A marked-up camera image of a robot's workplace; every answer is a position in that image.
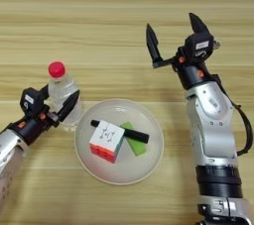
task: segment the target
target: red bottle cap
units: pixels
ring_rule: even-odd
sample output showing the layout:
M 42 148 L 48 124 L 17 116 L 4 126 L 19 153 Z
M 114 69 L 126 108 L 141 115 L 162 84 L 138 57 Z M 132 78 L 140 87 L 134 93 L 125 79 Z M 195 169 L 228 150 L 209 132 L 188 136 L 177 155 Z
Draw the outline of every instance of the red bottle cap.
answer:
M 60 61 L 52 62 L 49 65 L 49 73 L 52 78 L 60 78 L 65 74 L 64 64 Z

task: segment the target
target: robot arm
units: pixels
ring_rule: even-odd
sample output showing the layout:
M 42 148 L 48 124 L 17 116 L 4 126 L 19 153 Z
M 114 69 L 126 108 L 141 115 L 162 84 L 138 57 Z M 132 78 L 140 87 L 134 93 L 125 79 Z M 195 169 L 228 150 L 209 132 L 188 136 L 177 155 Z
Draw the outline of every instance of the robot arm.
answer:
M 11 182 L 22 164 L 28 148 L 37 138 L 52 126 L 57 127 L 71 112 L 79 90 L 72 94 L 58 112 L 50 112 L 44 104 L 49 97 L 48 87 L 40 91 L 28 88 L 23 91 L 20 105 L 25 116 L 9 124 L 0 134 L 0 211 L 10 191 Z
M 204 217 L 196 225 L 252 225 L 237 162 L 237 154 L 247 153 L 252 146 L 251 124 L 239 106 L 228 98 L 218 77 L 209 74 L 204 64 L 213 50 L 219 48 L 219 43 L 198 16 L 190 14 L 190 21 L 194 34 L 187 37 L 174 57 L 161 58 L 158 40 L 149 25 L 147 46 L 153 67 L 171 64 L 187 91 L 191 145 L 200 194 L 197 207 Z M 239 111 L 247 133 L 246 146 L 241 152 L 235 150 L 231 129 L 233 107 Z
M 199 224 L 253 224 L 249 204 L 242 198 L 230 100 L 216 82 L 190 89 L 187 100 L 198 212 L 205 217 Z

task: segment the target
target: green block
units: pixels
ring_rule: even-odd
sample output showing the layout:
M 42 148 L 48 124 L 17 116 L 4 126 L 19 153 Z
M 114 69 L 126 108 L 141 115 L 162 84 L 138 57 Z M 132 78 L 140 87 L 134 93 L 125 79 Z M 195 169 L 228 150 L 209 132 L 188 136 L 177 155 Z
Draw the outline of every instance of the green block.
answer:
M 126 122 L 126 123 L 122 124 L 121 127 L 126 128 L 126 129 L 130 129 L 130 130 L 134 130 L 133 126 L 131 125 L 130 122 Z M 133 153 L 136 156 L 140 156 L 140 155 L 144 154 L 147 151 L 145 143 L 133 140 L 131 138 L 126 138 L 126 139 L 129 143 L 129 145 L 131 146 L 131 149 L 132 149 Z

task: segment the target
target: black pen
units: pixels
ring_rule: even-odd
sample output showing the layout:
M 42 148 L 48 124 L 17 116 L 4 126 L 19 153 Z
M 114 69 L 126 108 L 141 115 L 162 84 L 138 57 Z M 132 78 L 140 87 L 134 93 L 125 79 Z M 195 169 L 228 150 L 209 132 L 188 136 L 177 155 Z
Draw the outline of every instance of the black pen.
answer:
M 99 125 L 99 121 L 91 120 L 91 126 L 97 127 L 98 125 Z M 149 135 L 148 134 L 144 134 L 144 133 L 141 133 L 141 132 L 138 132 L 138 131 L 126 129 L 126 128 L 123 128 L 123 127 L 120 127 L 120 128 L 125 130 L 124 134 L 123 134 L 124 137 L 128 137 L 128 138 L 131 138 L 133 140 L 143 142 L 143 143 L 146 143 L 146 144 L 148 143 L 148 140 L 149 140 Z

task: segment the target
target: white sticker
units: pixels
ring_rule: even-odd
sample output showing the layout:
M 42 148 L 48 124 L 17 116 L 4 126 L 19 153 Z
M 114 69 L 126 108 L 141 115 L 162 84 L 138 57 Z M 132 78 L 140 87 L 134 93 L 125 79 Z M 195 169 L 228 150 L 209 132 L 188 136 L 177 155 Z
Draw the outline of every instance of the white sticker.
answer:
M 30 103 L 34 104 L 34 99 L 31 96 L 29 96 L 28 94 L 25 95 L 25 99 L 27 101 L 29 101 Z
M 199 49 L 202 49 L 202 48 L 206 48 L 206 47 L 208 47 L 208 45 L 209 45 L 209 41 L 205 41 L 205 42 L 196 44 L 195 49 L 199 50 Z

